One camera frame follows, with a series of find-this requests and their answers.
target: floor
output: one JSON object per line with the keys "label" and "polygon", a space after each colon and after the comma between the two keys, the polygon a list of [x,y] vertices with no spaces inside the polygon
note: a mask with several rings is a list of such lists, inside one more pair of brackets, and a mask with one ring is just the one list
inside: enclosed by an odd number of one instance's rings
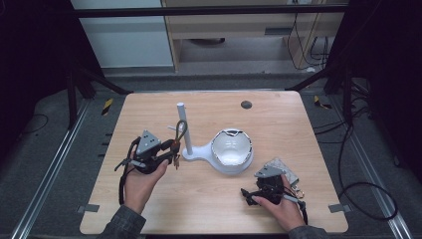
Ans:
{"label": "floor", "polygon": [[[322,53],[323,39],[316,41],[313,57]],[[194,91],[194,90],[282,90],[306,79],[319,71],[323,64],[309,56],[314,63],[311,67],[297,69],[290,60],[290,54],[280,37],[226,39],[222,44],[214,41],[184,41],[180,69],[176,73],[140,73],[129,78],[114,77],[110,80],[117,85],[138,92],[148,91]],[[321,79],[301,91],[301,96],[309,113],[315,131],[324,130],[333,122],[340,122],[341,93],[326,96]],[[86,238],[79,232],[83,214],[78,208],[88,203],[92,187],[106,153],[106,143],[118,118],[124,96],[116,95],[95,84],[98,94],[92,101],[79,98],[79,106],[87,110],[81,128],[71,139],[72,147],[61,149],[63,138],[67,137],[66,92],[59,92],[37,104],[38,115],[28,124],[26,132],[10,154],[13,165],[0,181],[0,238],[9,238],[16,232],[18,223],[28,229],[29,238]],[[316,106],[314,96],[318,95],[323,105]],[[112,97],[113,105],[106,118],[99,112],[104,102]],[[365,101],[355,101],[355,110],[365,109]],[[396,199],[399,213],[388,222],[370,219],[355,206],[346,213],[349,229],[332,238],[422,238],[422,186],[406,168],[396,167],[382,134],[368,112],[356,116],[353,134],[348,139],[342,154],[342,175],[337,164],[341,160],[339,143],[345,134],[345,126],[340,124],[330,133],[316,136],[330,172],[334,187],[341,191],[338,179],[346,184],[355,181],[371,181],[388,188]],[[57,158],[58,150],[64,155],[63,161],[54,166],[61,168],[52,173],[54,183],[48,184],[50,193],[41,198],[38,206],[31,207],[31,200],[44,182],[46,172]],[[394,208],[388,196],[375,189],[359,187],[351,190],[363,209],[381,217],[389,215]],[[342,204],[351,205],[346,198]],[[29,209],[35,212],[34,221],[22,221]]]}

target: white pole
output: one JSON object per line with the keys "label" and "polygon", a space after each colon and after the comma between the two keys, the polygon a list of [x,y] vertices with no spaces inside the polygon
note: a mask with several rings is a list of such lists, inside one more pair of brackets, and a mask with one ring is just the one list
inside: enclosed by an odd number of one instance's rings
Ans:
{"label": "white pole", "polygon": [[[179,111],[179,118],[181,120],[186,120],[186,111],[185,111],[185,107],[184,107],[184,103],[177,103],[177,110]],[[186,144],[186,150],[187,150],[187,154],[192,155],[192,143],[190,141],[190,134],[189,134],[189,124],[188,124],[188,128],[187,131],[184,135],[185,138],[185,144]]]}

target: wooden table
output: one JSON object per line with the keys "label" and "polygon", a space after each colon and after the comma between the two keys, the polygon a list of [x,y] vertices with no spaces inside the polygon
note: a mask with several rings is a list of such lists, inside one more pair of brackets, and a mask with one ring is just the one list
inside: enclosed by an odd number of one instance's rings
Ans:
{"label": "wooden table", "polygon": [[[241,107],[242,101],[253,104]],[[248,206],[240,188],[255,191],[254,173],[273,157],[301,179],[310,225],[327,232],[347,229],[331,179],[319,150],[301,96],[296,92],[183,92],[127,96],[97,179],[90,204],[98,212],[85,212],[81,231],[101,233],[119,208],[118,181],[122,168],[114,168],[127,155],[130,143],[144,129],[161,140],[174,138],[169,125],[178,120],[177,103],[185,103],[193,145],[208,143],[227,127],[243,130],[252,141],[254,160],[236,176],[216,171],[208,162],[180,159],[180,167],[167,168],[146,204],[144,234],[259,234],[283,233],[275,219],[260,206]]]}

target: dark sleeve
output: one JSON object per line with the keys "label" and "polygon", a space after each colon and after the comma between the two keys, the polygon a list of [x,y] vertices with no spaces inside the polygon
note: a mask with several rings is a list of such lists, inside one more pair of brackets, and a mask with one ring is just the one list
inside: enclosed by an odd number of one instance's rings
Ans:
{"label": "dark sleeve", "polygon": [[290,239],[324,239],[329,238],[325,230],[311,226],[300,226],[289,232]]}
{"label": "dark sleeve", "polygon": [[137,238],[145,218],[122,205],[97,238]]}

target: black metal bar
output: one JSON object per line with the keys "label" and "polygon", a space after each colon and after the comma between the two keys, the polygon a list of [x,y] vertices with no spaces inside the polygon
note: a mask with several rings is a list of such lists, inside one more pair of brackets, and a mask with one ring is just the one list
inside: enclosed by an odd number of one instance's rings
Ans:
{"label": "black metal bar", "polygon": [[[357,5],[353,8],[366,7]],[[226,14],[274,14],[274,13],[335,13],[350,9],[348,4],[306,4],[306,5],[257,5],[257,6],[205,6],[205,7],[159,7],[123,9],[82,9],[73,11],[51,11],[49,15],[103,18],[103,17],[150,17],[184,15],[226,15]]]}

